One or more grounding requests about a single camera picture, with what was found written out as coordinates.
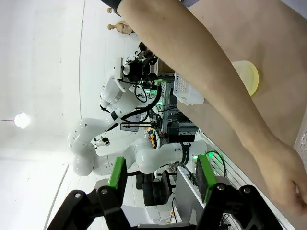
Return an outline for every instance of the fingers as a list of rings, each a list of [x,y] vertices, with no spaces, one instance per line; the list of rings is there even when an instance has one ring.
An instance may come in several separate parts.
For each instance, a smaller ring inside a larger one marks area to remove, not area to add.
[[[279,202],[284,204],[296,215],[305,215],[307,214],[307,204],[304,202],[301,194],[297,194],[295,191],[296,184],[294,182],[286,184],[283,191],[283,197],[281,197],[283,201],[279,200]]]
[[[304,203],[307,204],[307,178],[305,177],[304,179],[300,181],[295,181],[300,197],[303,199]]]

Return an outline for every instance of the white plastic crate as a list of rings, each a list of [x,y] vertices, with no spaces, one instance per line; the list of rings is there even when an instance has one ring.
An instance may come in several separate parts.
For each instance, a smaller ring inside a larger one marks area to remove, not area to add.
[[[175,74],[173,94],[185,105],[203,104],[205,99],[200,92],[194,89],[183,77],[177,73]]]

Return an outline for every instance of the forearm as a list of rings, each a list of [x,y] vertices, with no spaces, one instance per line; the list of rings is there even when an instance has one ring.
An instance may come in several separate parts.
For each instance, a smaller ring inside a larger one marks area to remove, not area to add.
[[[118,12],[159,58],[201,92],[246,148],[273,138],[223,50],[178,0],[123,0]]]

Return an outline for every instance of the black chair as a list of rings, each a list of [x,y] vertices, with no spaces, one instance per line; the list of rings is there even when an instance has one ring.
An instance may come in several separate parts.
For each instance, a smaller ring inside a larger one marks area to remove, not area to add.
[[[172,188],[176,187],[171,185],[169,176],[175,174],[177,173],[168,173],[164,170],[161,181],[143,184],[145,206],[164,205],[168,202],[169,196],[172,194]]]
[[[144,183],[153,182],[154,179],[155,179],[154,173],[151,173],[151,174],[140,173],[136,175],[136,189],[139,189],[139,190],[143,189]]]

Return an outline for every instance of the mannequin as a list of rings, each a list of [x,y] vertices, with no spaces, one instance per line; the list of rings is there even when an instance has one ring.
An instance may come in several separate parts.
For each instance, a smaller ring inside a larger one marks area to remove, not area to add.
[[[125,35],[130,35],[131,33],[134,33],[132,28],[125,21],[119,21],[115,25],[109,24],[107,28],[108,30],[113,30],[116,28],[118,32]]]

